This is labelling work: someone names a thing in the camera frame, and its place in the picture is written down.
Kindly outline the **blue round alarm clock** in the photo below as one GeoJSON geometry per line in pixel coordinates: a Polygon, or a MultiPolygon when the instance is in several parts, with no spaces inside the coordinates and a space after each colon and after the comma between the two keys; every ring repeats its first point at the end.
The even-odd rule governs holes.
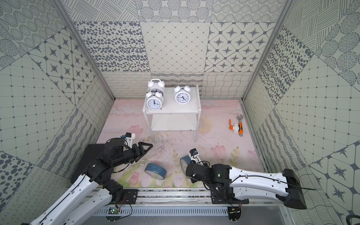
{"type": "Polygon", "coordinates": [[[183,156],[180,159],[180,166],[181,166],[181,169],[185,176],[186,176],[186,169],[187,169],[188,165],[190,164],[190,162],[191,162],[190,156],[183,156]]]}
{"type": "Polygon", "coordinates": [[[147,175],[158,180],[164,180],[167,175],[165,168],[154,163],[148,163],[144,171],[147,175]]]}

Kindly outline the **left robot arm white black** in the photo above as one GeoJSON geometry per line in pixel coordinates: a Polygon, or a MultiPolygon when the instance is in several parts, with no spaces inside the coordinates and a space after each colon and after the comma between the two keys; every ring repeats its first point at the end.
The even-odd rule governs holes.
{"type": "Polygon", "coordinates": [[[103,146],[103,154],[91,161],[73,185],[31,224],[81,225],[100,208],[124,201],[123,186],[111,178],[114,169],[138,162],[153,144],[128,146],[125,139],[112,138],[103,146]]]}

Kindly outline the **white metal twin-bell alarm clock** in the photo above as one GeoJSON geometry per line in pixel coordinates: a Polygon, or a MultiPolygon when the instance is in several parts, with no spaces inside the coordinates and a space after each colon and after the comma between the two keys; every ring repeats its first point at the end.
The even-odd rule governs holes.
{"type": "Polygon", "coordinates": [[[174,88],[174,99],[178,104],[187,104],[191,100],[191,88],[186,83],[178,83],[174,88]]]}

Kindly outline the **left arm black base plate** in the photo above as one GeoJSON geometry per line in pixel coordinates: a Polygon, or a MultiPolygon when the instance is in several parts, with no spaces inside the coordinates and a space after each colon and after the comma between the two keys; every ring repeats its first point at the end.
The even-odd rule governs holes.
{"type": "Polygon", "coordinates": [[[115,204],[135,204],[138,196],[138,189],[121,189],[112,195],[112,202],[115,204]]]}

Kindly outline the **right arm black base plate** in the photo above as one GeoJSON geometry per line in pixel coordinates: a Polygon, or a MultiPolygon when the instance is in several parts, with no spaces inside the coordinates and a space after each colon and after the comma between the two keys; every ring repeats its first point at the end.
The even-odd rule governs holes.
{"type": "Polygon", "coordinates": [[[238,200],[234,197],[234,193],[230,193],[230,190],[227,190],[225,193],[222,191],[217,191],[211,189],[211,202],[212,204],[249,204],[249,200],[238,200]]]}

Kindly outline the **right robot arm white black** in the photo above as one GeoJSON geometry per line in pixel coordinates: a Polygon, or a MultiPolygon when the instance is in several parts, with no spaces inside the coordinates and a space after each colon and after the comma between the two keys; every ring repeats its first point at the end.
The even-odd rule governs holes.
{"type": "Polygon", "coordinates": [[[209,167],[192,161],[186,167],[185,174],[191,181],[202,182],[209,188],[213,204],[268,199],[282,202],[288,208],[307,209],[304,188],[291,169],[265,173],[246,171],[223,164],[209,167]]]}

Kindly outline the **white plastic twin-bell alarm clock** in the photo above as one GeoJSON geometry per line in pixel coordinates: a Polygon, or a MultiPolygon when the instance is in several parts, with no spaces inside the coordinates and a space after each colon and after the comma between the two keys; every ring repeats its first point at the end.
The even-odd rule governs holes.
{"type": "Polygon", "coordinates": [[[148,82],[148,92],[159,92],[161,94],[165,93],[165,83],[160,79],[152,79],[148,82]]]}

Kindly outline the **small white twin-bell alarm clock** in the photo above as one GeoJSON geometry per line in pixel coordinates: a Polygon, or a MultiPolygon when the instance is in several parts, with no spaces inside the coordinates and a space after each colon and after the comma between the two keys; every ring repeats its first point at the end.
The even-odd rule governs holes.
{"type": "Polygon", "coordinates": [[[147,97],[146,106],[150,110],[161,109],[164,102],[163,92],[161,90],[157,90],[157,89],[149,90],[146,93],[146,97],[147,97]]]}

